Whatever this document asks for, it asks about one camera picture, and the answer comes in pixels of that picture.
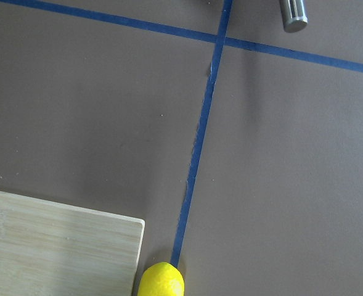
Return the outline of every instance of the blue tape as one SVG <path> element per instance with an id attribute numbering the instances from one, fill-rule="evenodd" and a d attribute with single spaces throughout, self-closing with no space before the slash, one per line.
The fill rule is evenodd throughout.
<path id="1" fill-rule="evenodd" d="M 217 80 L 219 64 L 222 56 L 222 49 L 224 48 L 225 35 L 228 27 L 231 8 L 232 0 L 224 0 L 221 20 L 218 26 L 216 44 L 214 46 L 213 58 L 211 60 L 211 73 L 209 78 L 207 79 L 205 98 L 203 100 L 202 111 L 200 113 L 194 151 L 192 152 L 191 164 L 188 172 L 186 196 L 182 203 L 176 237 L 174 238 L 173 251 L 171 254 L 170 263 L 175 267 L 177 267 L 179 264 L 182 242 L 184 240 L 184 234 L 186 233 L 187 220 L 192 196 L 194 193 L 195 179 L 198 173 L 200 156 L 202 154 L 203 140 L 205 138 L 207 121 L 210 113 L 211 101 L 213 100 L 214 87 Z"/>
<path id="2" fill-rule="evenodd" d="M 75 17 L 82 17 L 85 19 L 98 20 L 100 22 L 115 23 L 117 25 L 138 28 L 158 33 L 164 33 L 174 36 L 180 36 L 180 37 L 206 41 L 211 43 L 215 43 L 216 41 L 216 35 L 214 34 L 193 31 L 178 27 L 172 27 L 172 26 L 162 25 L 159 23 L 145 22 L 143 20 L 135 20 L 133 18 L 120 17 L 118 15 L 105 14 L 102 12 L 69 7 L 54 3 L 42 2 L 37 0 L 0 0 L 0 2 L 15 4 L 24 7 L 30 7 L 35 9 L 41 9 L 51 12 L 57 12 L 59 14 L 67 14 Z"/>
<path id="3" fill-rule="evenodd" d="M 350 62 L 348 60 L 335 59 L 333 57 L 326 57 L 318 54 L 309 54 L 303 51 L 293 51 L 291 49 L 282 47 L 254 43 L 251 41 L 244 41 L 234 38 L 226 38 L 225 45 L 363 73 L 363 64 Z"/>

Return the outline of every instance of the wood grain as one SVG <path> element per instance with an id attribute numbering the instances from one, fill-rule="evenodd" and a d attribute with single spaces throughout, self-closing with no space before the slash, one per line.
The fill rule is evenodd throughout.
<path id="1" fill-rule="evenodd" d="M 144 221 L 0 192 L 0 295 L 131 295 Z"/>

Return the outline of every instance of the lemon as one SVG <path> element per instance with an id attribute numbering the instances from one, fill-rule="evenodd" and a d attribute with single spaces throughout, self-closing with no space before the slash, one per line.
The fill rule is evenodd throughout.
<path id="1" fill-rule="evenodd" d="M 137 296 L 183 296 L 184 280 L 177 268 L 167 262 L 144 271 Z"/>

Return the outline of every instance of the yellow lemon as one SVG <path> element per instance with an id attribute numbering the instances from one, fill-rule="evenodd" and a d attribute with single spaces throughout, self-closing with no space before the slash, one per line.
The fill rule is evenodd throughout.
<path id="1" fill-rule="evenodd" d="M 137 296 L 183 296 L 184 280 L 177 268 L 167 262 L 144 271 Z"/>

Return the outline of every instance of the wooden board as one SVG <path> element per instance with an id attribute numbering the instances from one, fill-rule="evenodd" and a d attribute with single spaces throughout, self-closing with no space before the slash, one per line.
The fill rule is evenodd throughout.
<path id="1" fill-rule="evenodd" d="M 0 192 L 0 295 L 131 295 L 144 221 Z"/>

